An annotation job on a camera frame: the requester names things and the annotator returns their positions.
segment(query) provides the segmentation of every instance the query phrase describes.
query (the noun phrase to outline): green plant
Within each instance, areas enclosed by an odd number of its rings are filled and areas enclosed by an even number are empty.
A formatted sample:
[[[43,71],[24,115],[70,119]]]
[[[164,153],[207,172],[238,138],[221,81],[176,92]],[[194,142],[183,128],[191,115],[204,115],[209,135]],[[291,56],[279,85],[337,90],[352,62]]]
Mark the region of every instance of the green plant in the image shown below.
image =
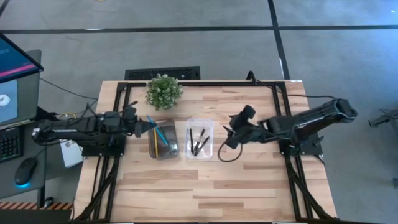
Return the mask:
[[[178,80],[168,77],[166,74],[157,75],[147,83],[147,103],[154,106],[156,110],[170,109],[177,106],[177,99],[182,95],[182,86],[178,84]]]

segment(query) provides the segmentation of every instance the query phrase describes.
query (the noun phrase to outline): concrete floor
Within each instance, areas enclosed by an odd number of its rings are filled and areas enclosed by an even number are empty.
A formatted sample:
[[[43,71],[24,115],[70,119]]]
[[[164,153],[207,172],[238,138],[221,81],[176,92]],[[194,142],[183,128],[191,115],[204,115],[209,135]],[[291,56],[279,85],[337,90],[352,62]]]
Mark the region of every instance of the concrete floor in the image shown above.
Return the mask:
[[[280,26],[398,23],[393,0],[274,3]],[[271,24],[265,0],[11,0],[0,17],[0,30]],[[248,70],[259,79],[282,79],[271,30],[7,36],[24,50],[43,51],[43,78],[86,96],[97,96],[103,80],[122,80],[133,68],[199,65],[202,79],[242,79]],[[320,133],[338,216],[395,223],[398,142],[389,124],[370,128],[368,119],[380,115],[379,108],[398,108],[398,30],[298,30],[281,31],[281,36],[291,79],[303,80],[309,95],[349,99],[359,112],[354,123]],[[324,101],[309,99],[310,106]],[[39,105],[46,110],[81,111],[85,103],[41,83]],[[72,201],[78,178],[77,167],[49,180],[47,195]],[[33,202],[35,193],[4,200]]]

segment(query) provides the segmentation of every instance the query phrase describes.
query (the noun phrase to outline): computer monitor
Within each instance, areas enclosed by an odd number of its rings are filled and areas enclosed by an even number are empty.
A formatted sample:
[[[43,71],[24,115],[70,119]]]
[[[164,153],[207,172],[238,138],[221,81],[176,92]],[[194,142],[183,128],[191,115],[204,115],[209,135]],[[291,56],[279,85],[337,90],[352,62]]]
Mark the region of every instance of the computer monitor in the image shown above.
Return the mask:
[[[0,34],[0,83],[42,72],[43,67]]]

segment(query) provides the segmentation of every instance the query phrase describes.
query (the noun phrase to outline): wooden table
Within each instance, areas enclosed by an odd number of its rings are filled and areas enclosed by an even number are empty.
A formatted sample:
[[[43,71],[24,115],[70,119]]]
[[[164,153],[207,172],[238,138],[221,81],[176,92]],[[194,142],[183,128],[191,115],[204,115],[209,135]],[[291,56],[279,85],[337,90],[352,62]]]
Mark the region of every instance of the wooden table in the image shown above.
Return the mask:
[[[103,82],[97,113],[112,110],[117,84],[117,81]],[[287,93],[305,94],[302,82],[286,81],[286,86]],[[140,139],[129,137],[119,165],[111,221],[294,221],[285,161],[276,142],[246,144],[242,156],[231,163],[219,161],[216,155],[226,139],[222,125],[228,125],[228,115],[238,114],[249,104],[257,111],[252,122],[275,116],[272,91],[264,86],[202,86],[183,90],[178,107],[156,111],[145,103],[144,87],[132,88],[130,101],[138,101],[137,113],[142,119],[148,114],[154,120],[175,120],[180,155],[163,161],[152,159],[146,133]],[[308,109],[306,98],[290,96],[289,102],[293,114]],[[208,161],[185,157],[185,125],[189,118],[214,121],[214,153]],[[238,151],[225,147],[221,155],[231,159]],[[302,156],[302,160],[309,191],[326,212],[335,216],[323,164],[313,156]],[[91,200],[96,163],[95,157],[84,161],[75,199],[76,215]],[[299,190],[298,197],[305,217]],[[104,208],[102,205],[100,217],[104,217]]]

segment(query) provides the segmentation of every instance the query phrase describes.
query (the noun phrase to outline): keyboard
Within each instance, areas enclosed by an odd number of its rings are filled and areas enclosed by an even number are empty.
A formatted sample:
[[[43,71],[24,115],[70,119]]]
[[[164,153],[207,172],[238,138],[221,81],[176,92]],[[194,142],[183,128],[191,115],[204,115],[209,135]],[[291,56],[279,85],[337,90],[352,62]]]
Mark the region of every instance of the keyboard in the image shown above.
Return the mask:
[[[0,131],[0,162],[23,156],[21,130],[16,127]]]
[[[149,68],[126,70],[124,74],[125,80],[151,80],[156,78],[157,74],[167,74],[178,80],[199,80],[200,67],[175,67],[175,68]]]

